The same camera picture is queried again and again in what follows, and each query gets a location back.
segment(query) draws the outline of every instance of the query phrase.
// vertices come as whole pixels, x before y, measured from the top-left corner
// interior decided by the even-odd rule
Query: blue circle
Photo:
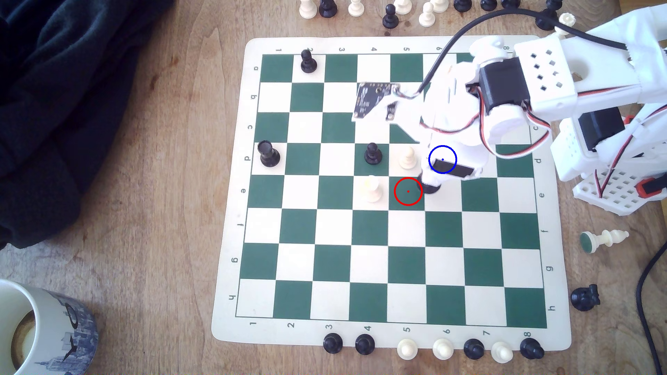
[[[435,168],[433,168],[433,164],[431,164],[431,155],[433,155],[433,151],[435,151],[436,149],[439,149],[439,148],[441,148],[441,147],[446,147],[446,148],[450,149],[452,152],[454,152],[454,166],[453,166],[450,170],[448,170],[447,172],[438,172],[438,171],[436,171]],[[440,174],[447,174],[447,173],[450,173],[451,171],[454,170],[454,168],[456,168],[456,164],[457,164],[457,163],[458,163],[458,156],[456,156],[456,152],[455,152],[454,149],[452,149],[450,146],[439,145],[439,146],[433,148],[433,149],[431,150],[431,152],[428,154],[428,165],[429,165],[429,166],[431,167],[431,169],[432,169],[434,172],[436,172],[436,173],[440,173]]]

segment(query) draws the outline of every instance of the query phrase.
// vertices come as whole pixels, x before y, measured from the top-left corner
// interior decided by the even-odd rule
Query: wood grain
[[[572,308],[569,350],[507,364],[491,356],[471,361],[457,351],[448,361],[421,350],[412,361],[394,350],[332,356],[320,347],[231,344],[211,335],[211,314],[225,219],[227,183],[245,44],[254,37],[452,35],[482,14],[450,5],[433,27],[419,26],[424,0],[381,25],[385,3],[365,0],[360,18],[338,0],[333,19],[299,17],[296,0],[178,0],[143,52],[115,145],[80,220],[57,238],[26,250],[0,252],[0,277],[55,290],[90,305],[101,329],[90,374],[390,374],[540,373],[651,374],[648,346],[636,315],[637,279],[667,240],[660,204],[619,218],[574,200],[574,182],[559,183],[570,289],[597,283],[602,305]],[[541,0],[524,0],[541,10]],[[589,29],[620,14],[611,0],[568,0],[563,10]],[[530,19],[509,16],[474,34],[546,35]],[[612,248],[586,255],[581,231],[628,230]],[[661,359],[667,332],[667,260],[644,287],[644,305]]]

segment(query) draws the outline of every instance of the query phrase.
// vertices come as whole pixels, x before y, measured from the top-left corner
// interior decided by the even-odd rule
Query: mug
[[[0,374],[83,374],[98,338],[81,302],[0,279]]]

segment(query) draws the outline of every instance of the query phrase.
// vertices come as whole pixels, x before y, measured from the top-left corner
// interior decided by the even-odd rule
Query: chessboard
[[[477,38],[461,38],[444,64],[471,61]],[[510,52],[535,38],[504,37]],[[487,350],[498,341],[518,350],[527,337],[545,350],[570,346],[548,145],[520,159],[490,157],[482,178],[447,181],[421,196],[403,179],[416,177],[420,163],[398,165],[405,147],[419,145],[390,121],[372,131],[352,122],[359,83],[419,83],[448,40],[247,44],[213,309],[217,339],[321,346],[335,332],[344,346],[360,334],[379,348],[404,338],[419,348],[439,338],[457,349],[470,338]],[[317,61],[313,73],[300,68],[304,49]],[[518,151],[540,135],[520,129],[496,147]],[[280,153],[274,167],[259,160],[263,140]],[[364,161],[369,142],[384,153],[380,164]],[[369,175],[383,190],[374,203],[360,193]]]

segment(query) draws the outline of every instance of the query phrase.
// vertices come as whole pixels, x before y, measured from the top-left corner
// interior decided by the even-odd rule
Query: red circle
[[[401,201],[398,199],[398,196],[396,195],[396,188],[398,187],[398,184],[401,183],[401,181],[403,181],[404,179],[413,179],[413,180],[415,180],[415,182],[417,183],[417,185],[419,185],[419,191],[420,191],[419,199],[418,199],[416,202],[414,202],[414,203],[410,203],[410,204],[403,203],[403,202],[401,202]],[[396,185],[394,185],[394,198],[396,198],[396,201],[397,201],[398,203],[402,204],[403,206],[414,206],[414,205],[416,205],[417,203],[419,203],[420,200],[422,200],[422,197],[423,197],[423,196],[424,196],[424,189],[422,189],[422,185],[421,185],[421,183],[420,183],[419,181],[417,181],[417,179],[414,178],[414,177],[403,177],[402,179],[399,179],[399,180],[398,180],[398,182],[396,183]]]

